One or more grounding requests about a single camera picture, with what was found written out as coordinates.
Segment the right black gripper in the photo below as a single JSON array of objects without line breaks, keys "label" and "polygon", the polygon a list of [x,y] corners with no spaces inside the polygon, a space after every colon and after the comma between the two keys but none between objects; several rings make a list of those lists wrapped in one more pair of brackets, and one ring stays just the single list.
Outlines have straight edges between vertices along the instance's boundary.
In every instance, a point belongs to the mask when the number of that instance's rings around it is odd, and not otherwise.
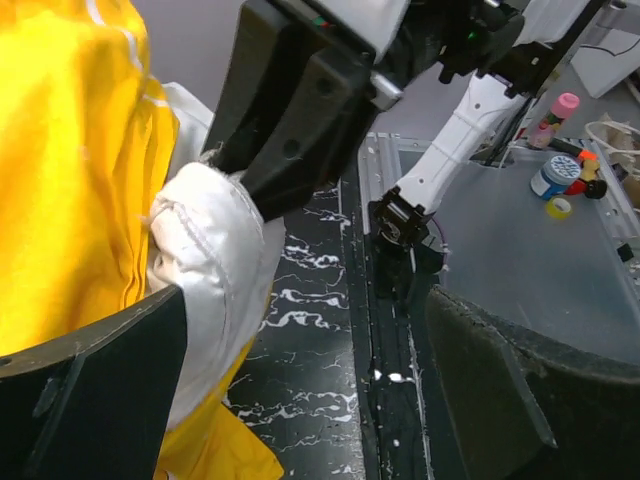
[{"label": "right black gripper", "polygon": [[443,83],[486,75],[524,23],[502,1],[246,1],[201,161],[246,169],[263,220],[282,217],[327,181],[358,103],[389,109],[436,63]]}]

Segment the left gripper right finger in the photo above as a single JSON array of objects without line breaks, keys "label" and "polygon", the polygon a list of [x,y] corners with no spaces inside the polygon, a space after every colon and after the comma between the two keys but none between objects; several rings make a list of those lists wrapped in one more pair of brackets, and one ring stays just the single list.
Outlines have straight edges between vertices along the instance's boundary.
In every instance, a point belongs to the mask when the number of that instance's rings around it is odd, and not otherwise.
[{"label": "left gripper right finger", "polygon": [[427,296],[426,325],[468,478],[638,478],[638,366],[441,287]]}]

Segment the white pillow insert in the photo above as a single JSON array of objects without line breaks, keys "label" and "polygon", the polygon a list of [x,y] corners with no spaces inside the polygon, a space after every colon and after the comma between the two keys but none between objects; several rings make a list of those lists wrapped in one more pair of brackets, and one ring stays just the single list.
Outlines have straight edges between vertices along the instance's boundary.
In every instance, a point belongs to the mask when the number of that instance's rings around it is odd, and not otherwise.
[{"label": "white pillow insert", "polygon": [[153,200],[151,291],[182,289],[187,348],[169,413],[173,430],[212,393],[257,334],[285,243],[240,183],[201,156],[213,112],[182,85],[164,86],[180,126],[167,180]]}]

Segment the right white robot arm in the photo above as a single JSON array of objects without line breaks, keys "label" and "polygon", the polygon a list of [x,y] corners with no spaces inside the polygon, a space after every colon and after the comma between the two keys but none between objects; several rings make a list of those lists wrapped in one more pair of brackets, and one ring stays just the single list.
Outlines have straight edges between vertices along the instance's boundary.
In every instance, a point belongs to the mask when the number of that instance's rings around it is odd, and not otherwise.
[{"label": "right white robot arm", "polygon": [[600,1],[246,1],[213,123],[212,164],[265,220],[337,181],[376,117],[434,65],[469,86],[374,216],[410,248],[461,165],[519,102],[537,95]]}]

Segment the yellow Pikachu pillowcase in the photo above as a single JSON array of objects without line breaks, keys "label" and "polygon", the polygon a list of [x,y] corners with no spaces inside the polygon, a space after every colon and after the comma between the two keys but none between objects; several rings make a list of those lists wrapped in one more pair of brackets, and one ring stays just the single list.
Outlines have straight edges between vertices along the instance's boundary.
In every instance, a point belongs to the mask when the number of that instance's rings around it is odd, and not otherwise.
[{"label": "yellow Pikachu pillowcase", "polygon": [[[148,216],[179,120],[128,1],[1,5],[1,351],[13,354],[151,291]],[[279,479],[272,451],[223,403],[249,353],[175,429],[158,479]]]}]

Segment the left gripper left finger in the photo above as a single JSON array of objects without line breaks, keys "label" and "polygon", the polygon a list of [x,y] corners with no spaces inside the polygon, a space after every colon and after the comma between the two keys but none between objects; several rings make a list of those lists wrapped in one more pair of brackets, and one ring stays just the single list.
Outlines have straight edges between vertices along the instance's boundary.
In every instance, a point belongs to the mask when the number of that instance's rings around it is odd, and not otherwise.
[{"label": "left gripper left finger", "polygon": [[4,479],[150,479],[187,343],[167,287],[1,359]]}]

